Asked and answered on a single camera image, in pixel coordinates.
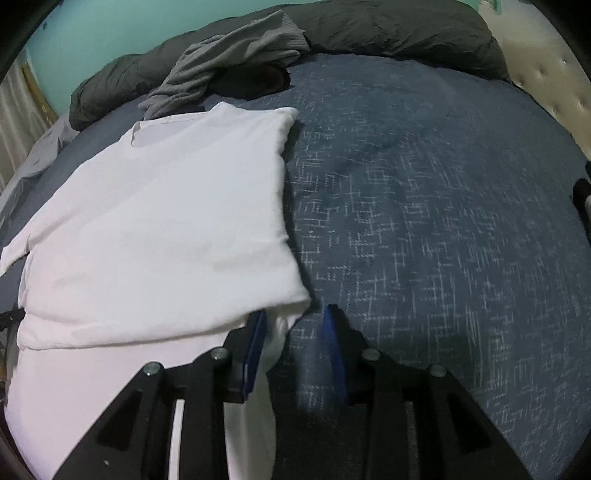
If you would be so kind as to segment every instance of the curtain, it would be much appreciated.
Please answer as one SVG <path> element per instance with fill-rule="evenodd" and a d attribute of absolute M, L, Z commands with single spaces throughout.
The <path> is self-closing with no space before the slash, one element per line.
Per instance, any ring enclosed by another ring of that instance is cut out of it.
<path fill-rule="evenodd" d="M 48 127 L 15 62 L 0 83 L 0 192 Z"/>

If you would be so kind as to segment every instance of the blue gripper pad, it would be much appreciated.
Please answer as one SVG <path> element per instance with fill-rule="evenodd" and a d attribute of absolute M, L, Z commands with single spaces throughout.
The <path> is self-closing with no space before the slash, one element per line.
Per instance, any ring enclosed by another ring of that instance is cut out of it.
<path fill-rule="evenodd" d="M 267 336 L 267 313 L 265 310 L 251 313 L 248 322 L 255 321 L 255 327 L 248 344 L 246 361 L 242 364 L 242 399 L 246 401 L 255 385 L 261 351 Z"/>
<path fill-rule="evenodd" d="M 329 349 L 335 389 L 339 398 L 344 402 L 347 402 L 349 399 L 349 393 L 347 392 L 347 368 L 345 366 L 345 360 L 343 359 L 339 343 L 339 335 L 337 332 L 339 315 L 341 315 L 340 310 L 335 304 L 328 305 L 324 310 L 324 318 L 322 320 L 320 333 L 323 342 Z"/>

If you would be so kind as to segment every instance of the black metal bracket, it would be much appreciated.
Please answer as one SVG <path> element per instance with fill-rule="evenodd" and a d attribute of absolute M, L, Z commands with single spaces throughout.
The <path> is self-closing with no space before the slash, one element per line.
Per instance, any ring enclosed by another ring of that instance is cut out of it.
<path fill-rule="evenodd" d="M 444 366 L 406 367 L 369 348 L 336 305 L 326 308 L 322 332 L 343 401 L 368 405 L 363 479 L 531 480 Z"/>
<path fill-rule="evenodd" d="M 0 332 L 10 328 L 15 323 L 22 321 L 25 317 L 25 309 L 14 309 L 0 313 Z"/>
<path fill-rule="evenodd" d="M 252 392 L 267 332 L 256 312 L 224 345 L 193 363 L 165 369 L 150 362 L 133 377 L 64 461 L 54 480 L 168 478 L 173 417 L 184 399 L 179 480 L 228 480 L 223 403 Z"/>

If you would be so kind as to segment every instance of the white t-shirt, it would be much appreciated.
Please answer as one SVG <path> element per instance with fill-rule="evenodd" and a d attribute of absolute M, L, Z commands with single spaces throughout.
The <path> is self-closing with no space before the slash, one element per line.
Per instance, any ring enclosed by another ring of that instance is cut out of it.
<path fill-rule="evenodd" d="M 296 116 L 220 103 L 138 122 L 82 164 L 2 252 L 0 274 L 29 253 L 19 347 L 206 335 L 267 307 L 285 334 L 309 302 L 281 207 Z"/>

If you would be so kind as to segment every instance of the teal wall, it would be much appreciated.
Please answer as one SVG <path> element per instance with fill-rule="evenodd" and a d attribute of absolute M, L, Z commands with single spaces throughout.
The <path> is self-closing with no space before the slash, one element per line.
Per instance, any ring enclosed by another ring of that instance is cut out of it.
<path fill-rule="evenodd" d="M 61 115 L 80 82 L 123 54 L 143 53 L 220 18 L 310 1 L 64 0 L 29 40 L 27 56 L 41 90 Z M 462 1 L 478 8 L 479 0 Z"/>

